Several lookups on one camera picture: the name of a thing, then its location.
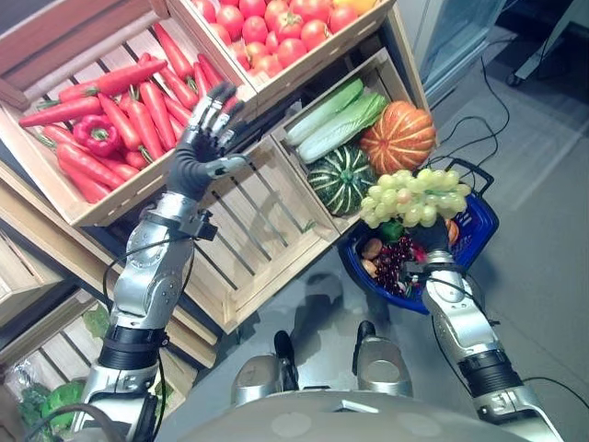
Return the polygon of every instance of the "blue basket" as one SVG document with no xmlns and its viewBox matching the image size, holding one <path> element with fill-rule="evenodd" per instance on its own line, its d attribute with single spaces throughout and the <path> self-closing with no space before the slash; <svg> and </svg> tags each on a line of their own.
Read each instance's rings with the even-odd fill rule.
<svg viewBox="0 0 589 442">
<path fill-rule="evenodd" d="M 458 225 L 459 234 L 451 251 L 455 261 L 468 268 L 499 228 L 499 218 L 482 198 L 482 194 L 489 189 L 494 178 L 484 170 L 459 158 L 455 158 L 448 166 L 448 169 L 455 164 L 471 170 L 486 181 L 480 191 L 473 192 L 467 197 L 467 210 L 454 218 Z M 340 245 L 341 259 L 352 279 L 364 290 L 383 297 L 391 304 L 424 315 L 429 314 L 428 309 L 423 305 L 421 290 L 414 291 L 411 298 L 395 297 L 379 286 L 366 272 L 360 261 L 359 251 L 362 250 L 364 243 L 373 235 L 374 232 L 370 227 L 365 223 L 360 223 Z"/>
</svg>

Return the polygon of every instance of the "striped squash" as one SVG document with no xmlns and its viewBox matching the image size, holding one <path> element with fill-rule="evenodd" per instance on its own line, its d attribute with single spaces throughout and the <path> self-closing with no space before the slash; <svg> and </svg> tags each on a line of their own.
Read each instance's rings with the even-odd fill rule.
<svg viewBox="0 0 589 442">
<path fill-rule="evenodd" d="M 415 170 L 430 155 L 434 144 L 432 117 L 407 101 L 390 103 L 360 140 L 360 147 L 379 175 Z"/>
<path fill-rule="evenodd" d="M 360 210 L 366 191 L 376 181 L 368 157 L 355 145 L 338 147 L 308 168 L 309 184 L 334 215 Z"/>
</svg>

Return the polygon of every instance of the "green squash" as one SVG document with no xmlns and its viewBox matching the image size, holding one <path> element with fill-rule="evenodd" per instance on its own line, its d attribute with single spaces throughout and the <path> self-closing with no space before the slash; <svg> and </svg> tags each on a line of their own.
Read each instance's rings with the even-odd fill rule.
<svg viewBox="0 0 589 442">
<path fill-rule="evenodd" d="M 376 181 L 368 157 L 356 145 L 338 147 L 308 169 L 307 181 L 334 215 L 358 212 L 368 188 Z"/>
</svg>

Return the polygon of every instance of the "orange pumpkin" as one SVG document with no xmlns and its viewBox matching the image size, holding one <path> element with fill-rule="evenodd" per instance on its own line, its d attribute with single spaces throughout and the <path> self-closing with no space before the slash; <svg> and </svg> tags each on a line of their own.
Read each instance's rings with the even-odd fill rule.
<svg viewBox="0 0 589 442">
<path fill-rule="evenodd" d="M 407 101 L 390 103 L 360 141 L 379 175 L 415 170 L 430 155 L 434 144 L 431 115 Z"/>
</svg>

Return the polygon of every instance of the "grape bunch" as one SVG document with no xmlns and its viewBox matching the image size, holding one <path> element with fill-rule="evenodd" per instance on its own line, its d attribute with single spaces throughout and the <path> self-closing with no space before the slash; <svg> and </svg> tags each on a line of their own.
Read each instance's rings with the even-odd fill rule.
<svg viewBox="0 0 589 442">
<path fill-rule="evenodd" d="M 398 273 L 405 261 L 413 261 L 411 239 L 404 235 L 398 242 L 382 248 L 374 260 L 376 282 L 396 297 L 405 297 L 405 290 L 398 284 Z"/>
<path fill-rule="evenodd" d="M 470 188 L 459 180 L 455 170 L 422 169 L 417 177 L 408 170 L 382 175 L 362 200 L 360 217 L 370 228 L 397 216 L 405 227 L 431 227 L 438 214 L 450 219 L 467 208 Z"/>
</svg>

